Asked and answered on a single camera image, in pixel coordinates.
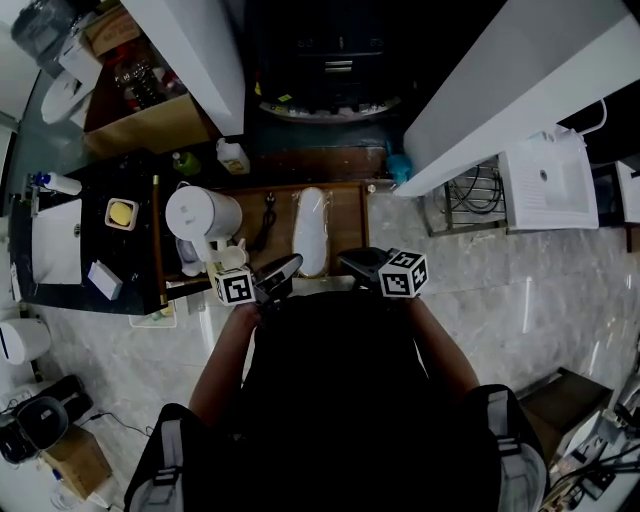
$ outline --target backpack strap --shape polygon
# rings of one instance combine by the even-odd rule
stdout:
[[[164,467],[153,478],[144,482],[133,495],[131,512],[183,512],[181,420],[162,424],[162,451]]]
[[[496,438],[501,459],[498,511],[537,512],[544,497],[547,469],[540,454],[514,432],[508,405],[506,389],[488,397],[487,426]]]

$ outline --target tissue box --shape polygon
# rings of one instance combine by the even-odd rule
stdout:
[[[89,279],[95,284],[98,289],[104,293],[104,296],[109,300],[116,300],[120,295],[122,288],[122,281],[116,276],[109,268],[96,261],[91,264],[89,269]]]

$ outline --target black shirt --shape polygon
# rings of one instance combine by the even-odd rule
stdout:
[[[495,510],[500,466],[485,407],[495,387],[448,408],[395,304],[364,292],[288,299],[256,331],[252,367],[222,426],[207,430],[186,409],[165,408],[159,423],[183,419],[185,509],[202,510],[194,504],[209,496],[223,508],[424,508],[455,498],[458,510],[465,500]],[[161,467],[158,436],[127,503]]]

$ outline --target box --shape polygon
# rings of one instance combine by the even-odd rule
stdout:
[[[102,70],[84,124],[85,144],[100,159],[145,148],[160,154],[216,140],[220,132],[190,94],[133,113],[113,69]]]
[[[83,85],[96,86],[102,62],[93,55],[83,33],[74,34],[64,42],[58,62]]]
[[[42,452],[42,458],[60,473],[69,490],[83,500],[111,476],[111,466],[96,438],[75,425],[69,427],[60,441]]]
[[[427,257],[403,249],[378,270],[382,295],[390,298],[413,298],[429,279]]]
[[[255,302],[251,271],[247,267],[217,272],[213,276],[218,298],[225,306]]]
[[[109,267],[100,261],[94,261],[89,269],[89,280],[109,300],[116,300],[122,289],[122,280]]]
[[[129,11],[119,5],[87,25],[84,34],[93,53],[99,57],[127,41],[140,37],[142,32]]]
[[[564,368],[531,386],[520,405],[538,436],[547,467],[560,459],[575,433],[597,411],[607,408],[613,391]]]

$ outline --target bottle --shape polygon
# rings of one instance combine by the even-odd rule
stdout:
[[[218,161],[225,166],[231,174],[249,174],[249,159],[240,144],[227,144],[222,138],[216,144],[218,151]]]
[[[121,45],[117,52],[114,75],[127,105],[139,112],[166,101],[164,87],[154,72],[153,55],[143,41]]]
[[[198,174],[202,169],[200,160],[198,160],[193,153],[185,151],[184,153],[173,154],[173,168],[185,176],[193,176]]]
[[[49,174],[38,173],[36,176],[36,185],[43,186],[49,190],[56,190],[70,196],[77,196],[82,190],[82,183],[78,180],[60,176],[55,172]]]

